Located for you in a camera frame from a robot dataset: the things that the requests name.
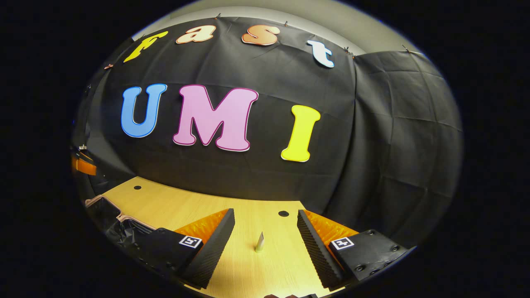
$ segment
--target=small object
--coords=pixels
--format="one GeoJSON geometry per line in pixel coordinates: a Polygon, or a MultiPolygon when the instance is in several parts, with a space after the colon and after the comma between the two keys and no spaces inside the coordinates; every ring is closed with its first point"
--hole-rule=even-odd
{"type": "Polygon", "coordinates": [[[407,52],[410,53],[409,49],[407,49],[403,44],[401,44],[403,46],[403,48],[405,48],[405,50],[407,50],[407,52]]]}
{"type": "Polygon", "coordinates": [[[258,239],[258,244],[256,244],[256,252],[261,252],[263,250],[263,232],[261,232],[260,238],[258,239]]]}

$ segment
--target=table surface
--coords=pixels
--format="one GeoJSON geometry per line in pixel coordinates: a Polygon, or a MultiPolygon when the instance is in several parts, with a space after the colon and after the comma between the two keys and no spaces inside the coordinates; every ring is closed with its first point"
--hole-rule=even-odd
{"type": "Polygon", "coordinates": [[[200,194],[135,177],[103,194],[129,215],[154,228],[176,230],[212,213],[234,209],[235,226],[211,277],[199,292],[215,298],[303,297],[322,287],[296,226],[300,201],[260,201],[200,194]],[[278,215],[287,211],[289,216],[278,215]],[[254,247],[263,232],[263,251],[254,247]]]}

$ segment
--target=letter m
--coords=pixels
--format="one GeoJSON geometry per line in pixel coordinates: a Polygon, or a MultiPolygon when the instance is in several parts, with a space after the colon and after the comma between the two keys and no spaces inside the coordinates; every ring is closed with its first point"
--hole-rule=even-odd
{"type": "Polygon", "coordinates": [[[234,88],[215,109],[202,85],[187,85],[180,88],[179,92],[183,98],[179,131],[173,135],[176,144],[195,144],[197,138],[191,133],[192,124],[195,123],[202,144],[207,146],[222,124],[221,137],[215,141],[217,147],[229,151],[247,151],[250,148],[246,140],[246,126],[250,107],[258,100],[256,91],[234,88]]]}

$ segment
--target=blue letter u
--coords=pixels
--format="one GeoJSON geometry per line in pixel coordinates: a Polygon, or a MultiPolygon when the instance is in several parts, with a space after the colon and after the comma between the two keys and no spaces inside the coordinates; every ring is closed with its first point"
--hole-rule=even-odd
{"type": "Polygon", "coordinates": [[[153,84],[145,90],[149,94],[147,112],[143,123],[134,122],[134,106],[136,97],[142,92],[140,87],[131,87],[123,92],[123,106],[121,108],[121,129],[131,137],[143,138],[155,129],[158,117],[158,103],[160,95],[166,91],[167,85],[153,84]]]}

